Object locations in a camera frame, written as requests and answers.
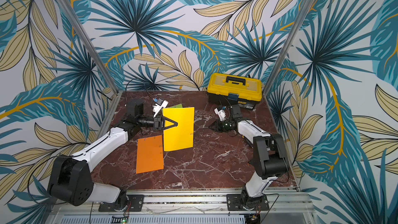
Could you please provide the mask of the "yellow paper sheet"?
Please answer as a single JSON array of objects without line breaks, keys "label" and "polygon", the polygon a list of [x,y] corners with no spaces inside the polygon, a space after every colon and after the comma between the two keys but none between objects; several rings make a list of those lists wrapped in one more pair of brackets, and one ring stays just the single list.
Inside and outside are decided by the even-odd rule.
[{"label": "yellow paper sheet", "polygon": [[177,127],[163,131],[164,151],[193,147],[194,113],[193,107],[163,109],[163,116],[178,122]]}]

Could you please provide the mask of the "green paper sheet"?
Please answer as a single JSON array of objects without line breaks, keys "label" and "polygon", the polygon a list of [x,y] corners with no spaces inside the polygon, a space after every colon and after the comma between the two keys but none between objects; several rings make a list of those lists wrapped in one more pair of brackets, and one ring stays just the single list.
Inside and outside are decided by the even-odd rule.
[{"label": "green paper sheet", "polygon": [[170,108],[183,108],[183,105],[182,104],[177,104],[177,105],[174,105],[174,106],[170,106]]}]

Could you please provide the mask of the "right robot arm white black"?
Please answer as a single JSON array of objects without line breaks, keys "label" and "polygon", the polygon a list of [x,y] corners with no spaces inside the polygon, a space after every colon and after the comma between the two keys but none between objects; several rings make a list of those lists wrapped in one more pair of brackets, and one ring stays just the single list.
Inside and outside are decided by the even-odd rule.
[{"label": "right robot arm white black", "polygon": [[245,118],[239,105],[217,107],[214,112],[219,119],[209,126],[211,130],[219,133],[235,131],[253,147],[251,164],[255,172],[243,187],[240,201],[246,205],[257,203],[263,198],[263,191],[289,170],[284,139]]}]

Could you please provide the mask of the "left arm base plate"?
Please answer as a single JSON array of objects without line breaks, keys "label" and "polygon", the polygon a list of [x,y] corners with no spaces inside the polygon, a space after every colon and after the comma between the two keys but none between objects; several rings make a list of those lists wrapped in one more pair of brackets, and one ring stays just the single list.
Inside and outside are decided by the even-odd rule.
[{"label": "left arm base plate", "polygon": [[101,203],[99,212],[141,212],[144,203],[144,195],[124,195],[115,203]]}]

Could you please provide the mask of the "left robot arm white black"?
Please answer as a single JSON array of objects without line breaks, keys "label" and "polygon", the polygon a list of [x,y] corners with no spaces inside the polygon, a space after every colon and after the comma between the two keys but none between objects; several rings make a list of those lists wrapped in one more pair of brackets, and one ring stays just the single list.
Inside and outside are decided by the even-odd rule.
[{"label": "left robot arm white black", "polygon": [[110,204],[116,211],[124,210],[129,200],[126,191],[113,185],[93,182],[91,172],[142,128],[167,130],[165,122],[168,118],[163,116],[161,110],[168,104],[166,100],[154,99],[153,114],[148,116],[144,114],[143,100],[130,100],[122,120],[97,141],[70,156],[55,158],[47,187],[50,196],[73,206],[102,202]]}]

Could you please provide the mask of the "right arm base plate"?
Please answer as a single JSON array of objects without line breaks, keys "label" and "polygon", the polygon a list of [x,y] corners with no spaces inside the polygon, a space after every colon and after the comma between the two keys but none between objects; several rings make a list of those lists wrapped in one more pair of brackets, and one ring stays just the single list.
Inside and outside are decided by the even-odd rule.
[{"label": "right arm base plate", "polygon": [[243,194],[228,194],[227,208],[228,211],[268,211],[269,204],[266,196],[251,198]]}]

